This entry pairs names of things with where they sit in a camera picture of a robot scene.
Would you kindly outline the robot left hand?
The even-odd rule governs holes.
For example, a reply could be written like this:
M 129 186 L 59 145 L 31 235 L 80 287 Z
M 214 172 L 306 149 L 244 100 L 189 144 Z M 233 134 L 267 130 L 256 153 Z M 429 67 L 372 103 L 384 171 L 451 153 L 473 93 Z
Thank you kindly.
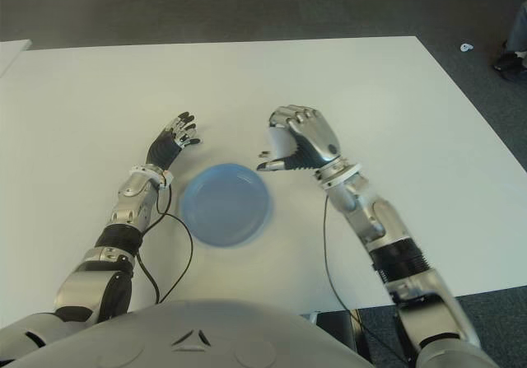
M 147 152 L 147 165 L 168 170 L 176 157 L 187 147 L 197 145 L 201 139 L 196 137 L 194 116 L 183 112 L 171 120 L 159 133 Z

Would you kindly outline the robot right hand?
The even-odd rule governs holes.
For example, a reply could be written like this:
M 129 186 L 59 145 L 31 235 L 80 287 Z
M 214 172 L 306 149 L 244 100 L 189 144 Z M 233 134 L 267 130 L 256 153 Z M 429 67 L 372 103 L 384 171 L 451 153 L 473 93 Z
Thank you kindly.
M 318 170 L 341 155 L 338 138 L 324 116 L 305 106 L 280 106 L 269 117 L 269 127 L 283 129 L 296 144 L 292 154 L 259 164 L 257 171 Z

